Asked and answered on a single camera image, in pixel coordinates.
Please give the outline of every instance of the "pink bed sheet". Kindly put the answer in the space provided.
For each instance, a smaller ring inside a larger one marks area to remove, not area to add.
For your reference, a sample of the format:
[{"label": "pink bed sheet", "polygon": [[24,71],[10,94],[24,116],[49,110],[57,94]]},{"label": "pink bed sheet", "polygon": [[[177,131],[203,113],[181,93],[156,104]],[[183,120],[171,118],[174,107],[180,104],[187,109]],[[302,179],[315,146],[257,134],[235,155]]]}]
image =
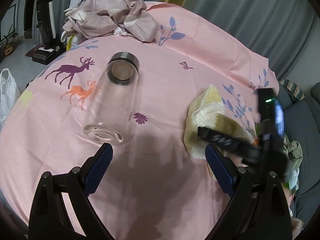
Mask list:
[{"label": "pink bed sheet", "polygon": [[[15,212],[28,223],[40,176],[69,172],[95,154],[82,122],[89,97],[69,95],[68,73],[61,65],[94,65],[76,73],[70,87],[88,90],[112,55],[133,53],[140,61],[140,88],[133,118],[133,139],[114,147],[114,158],[98,190],[89,196],[95,211],[115,239],[204,239],[229,198],[208,173],[205,160],[191,159],[183,145],[188,106],[210,84],[226,102],[226,115],[254,133],[254,90],[278,82],[268,60],[203,18],[171,4],[148,3],[159,22],[153,43],[132,37],[87,40],[58,58],[30,84],[17,101],[0,135],[0,188]],[[76,231],[81,232],[70,203]]]}]

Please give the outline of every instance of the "clear glass jar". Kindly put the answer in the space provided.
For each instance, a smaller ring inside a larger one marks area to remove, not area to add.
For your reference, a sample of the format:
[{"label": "clear glass jar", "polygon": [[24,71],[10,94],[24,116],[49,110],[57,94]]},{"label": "clear glass jar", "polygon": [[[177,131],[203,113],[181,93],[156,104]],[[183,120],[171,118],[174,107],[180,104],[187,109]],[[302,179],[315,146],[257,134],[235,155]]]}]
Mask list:
[{"label": "clear glass jar", "polygon": [[129,52],[112,56],[90,99],[84,133],[93,141],[123,143],[133,111],[139,61]]}]

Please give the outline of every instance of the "tiled floor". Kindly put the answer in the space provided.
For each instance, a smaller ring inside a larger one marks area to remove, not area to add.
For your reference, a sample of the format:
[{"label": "tiled floor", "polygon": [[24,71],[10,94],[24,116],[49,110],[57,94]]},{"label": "tiled floor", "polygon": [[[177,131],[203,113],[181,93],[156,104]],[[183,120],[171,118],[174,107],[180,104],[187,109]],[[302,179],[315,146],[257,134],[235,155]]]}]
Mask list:
[{"label": "tiled floor", "polygon": [[32,40],[24,40],[10,56],[0,63],[0,70],[9,68],[21,93],[25,90],[28,82],[48,67],[33,62],[31,57],[25,56],[34,46]]}]

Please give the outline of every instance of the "blue gripper pad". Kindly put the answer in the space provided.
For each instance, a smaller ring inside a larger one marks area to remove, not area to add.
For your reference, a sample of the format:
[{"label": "blue gripper pad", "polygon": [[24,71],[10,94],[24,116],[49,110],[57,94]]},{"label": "blue gripper pad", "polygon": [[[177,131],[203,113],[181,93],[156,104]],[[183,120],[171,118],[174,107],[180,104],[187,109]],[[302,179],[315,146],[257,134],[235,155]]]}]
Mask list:
[{"label": "blue gripper pad", "polygon": [[228,157],[223,156],[214,144],[208,144],[205,148],[205,158],[222,191],[232,197],[238,177],[234,163]]},{"label": "blue gripper pad", "polygon": [[81,181],[84,185],[84,194],[86,196],[96,192],[112,157],[112,146],[104,143],[97,153],[93,157],[88,158],[81,167]]}]

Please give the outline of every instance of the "orange deer print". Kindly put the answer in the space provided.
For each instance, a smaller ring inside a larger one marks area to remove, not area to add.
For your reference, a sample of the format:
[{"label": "orange deer print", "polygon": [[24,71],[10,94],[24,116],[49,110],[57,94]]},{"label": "orange deer print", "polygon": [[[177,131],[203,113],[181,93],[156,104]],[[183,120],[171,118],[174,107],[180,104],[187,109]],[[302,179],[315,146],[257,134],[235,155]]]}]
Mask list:
[{"label": "orange deer print", "polygon": [[84,100],[92,94],[94,88],[96,87],[96,81],[92,81],[90,84],[89,84],[89,82],[91,82],[91,81],[90,81],[90,80],[87,81],[87,84],[88,84],[88,87],[89,87],[88,90],[85,90],[85,89],[83,89],[83,88],[80,87],[80,86],[72,86],[69,91],[65,92],[65,93],[60,97],[60,99],[62,99],[62,97],[63,97],[64,95],[66,95],[66,94],[71,94],[71,95],[70,95],[69,102],[70,102],[70,104],[72,104],[71,98],[72,98],[74,95],[78,95],[78,96],[80,96],[80,99],[76,102],[75,106],[78,104],[78,102],[79,102],[80,100],[82,100],[81,110],[83,110]]}]

